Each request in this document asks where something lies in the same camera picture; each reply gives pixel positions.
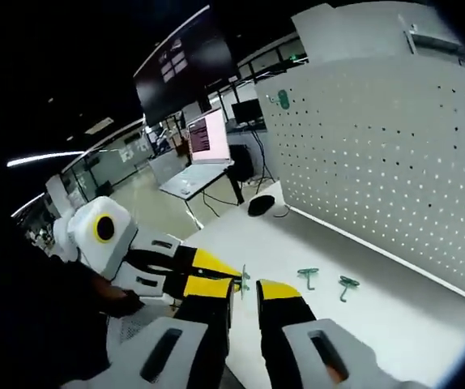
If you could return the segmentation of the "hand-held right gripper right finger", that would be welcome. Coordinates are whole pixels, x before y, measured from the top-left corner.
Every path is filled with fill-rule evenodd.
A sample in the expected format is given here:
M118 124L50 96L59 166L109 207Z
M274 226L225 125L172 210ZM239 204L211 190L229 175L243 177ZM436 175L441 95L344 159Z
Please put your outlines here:
M317 319L288 284L256 282L261 351L273 388L402 388L375 352L331 319Z

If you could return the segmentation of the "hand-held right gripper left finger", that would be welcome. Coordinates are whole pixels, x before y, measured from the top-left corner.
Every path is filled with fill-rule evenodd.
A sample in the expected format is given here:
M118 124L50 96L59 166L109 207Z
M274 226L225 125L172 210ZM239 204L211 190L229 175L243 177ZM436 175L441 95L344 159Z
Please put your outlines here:
M109 367L65 388L218 388L229 352L232 278L190 277L173 316L161 316L116 344Z

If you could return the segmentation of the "person's left hand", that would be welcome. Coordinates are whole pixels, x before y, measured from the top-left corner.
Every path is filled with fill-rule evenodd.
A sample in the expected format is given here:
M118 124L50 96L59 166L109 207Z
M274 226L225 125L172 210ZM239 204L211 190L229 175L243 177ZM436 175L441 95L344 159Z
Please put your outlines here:
M98 308L110 317L123 318L131 316L144 307L135 291L112 285L99 275L91 278L91 286Z

